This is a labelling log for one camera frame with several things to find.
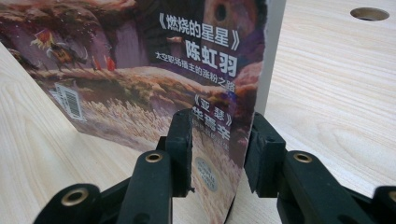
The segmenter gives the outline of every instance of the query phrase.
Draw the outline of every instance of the screw hole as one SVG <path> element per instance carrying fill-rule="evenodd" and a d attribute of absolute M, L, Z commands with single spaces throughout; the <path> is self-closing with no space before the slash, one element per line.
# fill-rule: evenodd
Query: screw hole
<path fill-rule="evenodd" d="M 353 217 L 349 217 L 346 215 L 338 216 L 338 220 L 340 220 L 343 224 L 359 224 Z"/>
<path fill-rule="evenodd" d="M 89 193 L 85 188 L 72 189 L 62 197 L 61 203 L 64 206 L 73 206 L 84 202 L 88 195 Z"/>
<path fill-rule="evenodd" d="M 152 154 L 147 155 L 147 157 L 146 157 L 146 161 L 148 161 L 148 162 L 157 162 L 162 159 L 163 159 L 163 156 L 158 153 L 152 153 Z"/>
<path fill-rule="evenodd" d="M 362 21 L 383 21 L 389 17 L 389 13 L 373 7 L 359 7 L 350 11 L 350 15 Z"/>
<path fill-rule="evenodd" d="M 218 7 L 216 8 L 216 12 L 215 12 L 215 16 L 216 16 L 216 20 L 218 21 L 224 21 L 224 19 L 227 16 L 227 11 L 225 9 L 225 6 L 223 4 L 218 5 Z"/>
<path fill-rule="evenodd" d="M 296 153 L 293 155 L 294 159 L 300 162 L 305 162 L 305 163 L 309 163 L 312 161 L 312 158 L 306 154 L 303 153 Z"/>

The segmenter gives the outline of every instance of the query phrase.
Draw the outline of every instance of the wooden surface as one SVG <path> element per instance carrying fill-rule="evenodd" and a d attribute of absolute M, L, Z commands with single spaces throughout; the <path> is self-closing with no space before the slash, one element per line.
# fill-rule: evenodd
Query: wooden surface
<path fill-rule="evenodd" d="M 356 7 L 390 17 L 360 21 Z M 31 223 L 60 189 L 107 189 L 139 153 L 77 133 L 0 47 L 0 223 Z M 289 0 L 265 117 L 288 150 L 314 153 L 341 184 L 367 196 L 396 185 L 396 2 Z M 174 223 L 206 223 L 193 194 L 174 200 Z M 245 176 L 230 223 L 279 223 L 275 200 Z"/>

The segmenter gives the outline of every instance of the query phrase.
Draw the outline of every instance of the metal screw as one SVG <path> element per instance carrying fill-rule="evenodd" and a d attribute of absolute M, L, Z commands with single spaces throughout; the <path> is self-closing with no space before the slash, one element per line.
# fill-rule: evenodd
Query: metal screw
<path fill-rule="evenodd" d="M 73 206 L 82 203 L 89 195 L 85 188 L 72 189 L 62 197 L 62 204 L 64 206 Z"/>
<path fill-rule="evenodd" d="M 312 158 L 304 153 L 296 153 L 293 155 L 294 159 L 300 162 L 309 163 L 312 161 Z"/>
<path fill-rule="evenodd" d="M 163 155 L 158 154 L 158 153 L 151 153 L 147 155 L 146 161 L 148 162 L 157 162 L 163 159 Z"/>

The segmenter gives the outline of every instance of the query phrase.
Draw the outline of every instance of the book cover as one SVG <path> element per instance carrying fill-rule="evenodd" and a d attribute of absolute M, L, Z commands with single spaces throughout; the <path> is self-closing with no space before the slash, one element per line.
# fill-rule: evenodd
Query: book cover
<path fill-rule="evenodd" d="M 264 0 L 0 0 L 0 41 L 79 132 L 152 150 L 192 108 L 192 186 L 209 222 L 223 223 L 266 64 L 267 12 Z"/>

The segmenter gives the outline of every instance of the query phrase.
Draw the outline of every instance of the barcode sticker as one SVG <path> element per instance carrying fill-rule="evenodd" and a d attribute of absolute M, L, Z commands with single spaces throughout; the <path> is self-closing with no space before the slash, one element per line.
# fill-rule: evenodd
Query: barcode sticker
<path fill-rule="evenodd" d="M 78 92 L 55 83 L 56 91 L 49 91 L 55 100 L 62 106 L 64 111 L 72 119 L 87 121 L 82 116 L 81 105 L 79 103 Z"/>

